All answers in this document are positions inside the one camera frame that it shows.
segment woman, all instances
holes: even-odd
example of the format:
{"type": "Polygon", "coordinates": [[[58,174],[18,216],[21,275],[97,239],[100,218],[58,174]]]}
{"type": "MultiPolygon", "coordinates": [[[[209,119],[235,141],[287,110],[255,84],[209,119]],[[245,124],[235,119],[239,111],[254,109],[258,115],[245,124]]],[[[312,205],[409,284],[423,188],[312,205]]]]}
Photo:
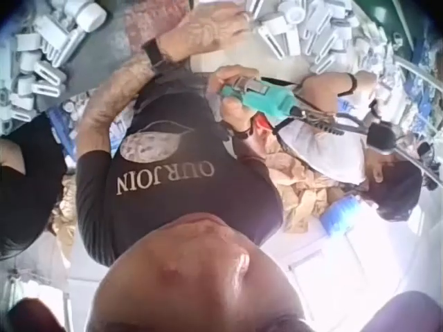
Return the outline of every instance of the woman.
{"type": "MultiPolygon", "coordinates": [[[[379,118],[376,108],[368,106],[376,83],[377,77],[365,71],[356,75],[325,73],[308,77],[300,95],[324,112],[351,113],[369,127],[379,118]]],[[[336,136],[297,120],[283,127],[279,135],[297,157],[316,171],[335,181],[359,186],[360,195],[375,203],[385,220],[407,220],[417,205],[422,186],[420,170],[396,154],[383,155],[368,149],[363,136],[349,132],[336,136]]]]}

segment black wristband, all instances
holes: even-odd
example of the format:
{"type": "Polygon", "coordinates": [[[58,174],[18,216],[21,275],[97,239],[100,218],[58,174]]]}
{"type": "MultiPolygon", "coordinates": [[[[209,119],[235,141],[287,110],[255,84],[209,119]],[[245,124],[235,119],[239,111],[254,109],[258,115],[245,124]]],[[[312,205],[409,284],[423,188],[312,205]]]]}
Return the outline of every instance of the black wristband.
{"type": "Polygon", "coordinates": [[[156,38],[147,41],[141,46],[141,48],[146,52],[147,57],[150,59],[152,69],[156,75],[174,68],[173,63],[160,51],[156,38]]]}
{"type": "Polygon", "coordinates": [[[222,120],[221,124],[226,128],[226,130],[228,130],[228,133],[232,136],[232,137],[236,137],[239,140],[246,140],[249,136],[251,136],[254,133],[254,126],[253,126],[253,120],[251,119],[251,126],[249,127],[249,129],[245,130],[245,131],[236,131],[233,126],[231,126],[229,123],[227,123],[226,121],[222,120]]]}

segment teal heat gun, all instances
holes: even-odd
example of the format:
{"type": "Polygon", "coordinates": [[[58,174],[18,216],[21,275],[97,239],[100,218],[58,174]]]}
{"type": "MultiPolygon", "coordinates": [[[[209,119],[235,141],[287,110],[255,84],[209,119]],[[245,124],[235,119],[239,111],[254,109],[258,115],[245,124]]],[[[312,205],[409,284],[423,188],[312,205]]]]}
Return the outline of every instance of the teal heat gun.
{"type": "Polygon", "coordinates": [[[247,77],[238,78],[232,86],[225,85],[221,95],[236,97],[244,106],[277,119],[290,117],[297,105],[291,90],[247,77]]]}
{"type": "Polygon", "coordinates": [[[333,116],[295,96],[291,90],[283,86],[254,78],[239,77],[233,85],[225,85],[220,94],[222,97],[237,98],[244,106],[262,112],[267,118],[279,121],[294,118],[334,135],[344,134],[334,126],[333,116]]]}

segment shirt graphic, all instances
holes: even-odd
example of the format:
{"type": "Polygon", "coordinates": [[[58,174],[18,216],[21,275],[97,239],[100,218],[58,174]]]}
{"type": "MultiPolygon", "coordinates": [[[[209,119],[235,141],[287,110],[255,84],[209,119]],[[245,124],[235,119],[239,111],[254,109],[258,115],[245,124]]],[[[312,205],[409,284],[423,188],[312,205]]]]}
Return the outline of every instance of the shirt graphic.
{"type": "Polygon", "coordinates": [[[181,137],[192,132],[193,129],[174,121],[155,121],[137,133],[126,137],[121,146],[121,156],[133,163],[154,163],[172,156],[179,148],[181,137]],[[164,131],[147,131],[149,128],[169,124],[178,133],[164,131]]]}

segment white t-shirt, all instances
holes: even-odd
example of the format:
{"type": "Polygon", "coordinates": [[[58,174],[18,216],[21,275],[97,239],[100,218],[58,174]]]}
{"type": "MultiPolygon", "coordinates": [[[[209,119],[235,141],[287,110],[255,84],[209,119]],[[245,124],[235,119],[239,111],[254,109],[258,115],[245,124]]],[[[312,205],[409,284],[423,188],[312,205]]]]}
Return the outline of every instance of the white t-shirt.
{"type": "MultiPolygon", "coordinates": [[[[348,111],[362,120],[366,109],[348,111]]],[[[279,120],[270,120],[272,125],[279,120]]],[[[347,119],[339,119],[344,125],[354,125],[347,119]]],[[[304,122],[294,120],[279,132],[281,139],[309,166],[329,178],[358,185],[365,180],[365,140],[357,133],[345,132],[342,136],[331,133],[315,134],[304,122]]]]}

